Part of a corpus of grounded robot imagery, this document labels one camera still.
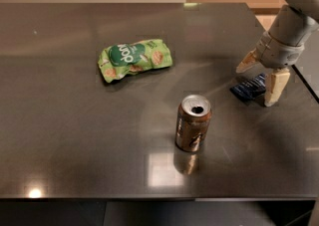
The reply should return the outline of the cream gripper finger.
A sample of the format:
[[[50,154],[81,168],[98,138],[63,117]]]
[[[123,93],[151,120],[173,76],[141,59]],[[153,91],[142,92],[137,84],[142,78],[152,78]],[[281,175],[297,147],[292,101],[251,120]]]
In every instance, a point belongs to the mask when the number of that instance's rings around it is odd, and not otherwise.
[[[254,67],[258,63],[258,59],[256,56],[256,50],[250,51],[244,58],[243,60],[239,63],[239,65],[236,67],[236,73],[241,74],[252,67]]]
[[[267,107],[271,107],[278,102],[289,78],[290,71],[288,68],[274,69],[272,73],[266,77],[264,104]]]

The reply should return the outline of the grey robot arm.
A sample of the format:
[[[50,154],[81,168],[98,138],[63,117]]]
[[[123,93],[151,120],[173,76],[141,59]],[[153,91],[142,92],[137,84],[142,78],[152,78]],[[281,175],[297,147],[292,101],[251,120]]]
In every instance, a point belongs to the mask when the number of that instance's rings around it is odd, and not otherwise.
[[[269,30],[264,32],[255,48],[236,68],[244,73],[257,63],[272,69],[265,80],[264,104],[278,102],[294,65],[305,49],[305,43],[318,28],[319,0],[285,0]]]

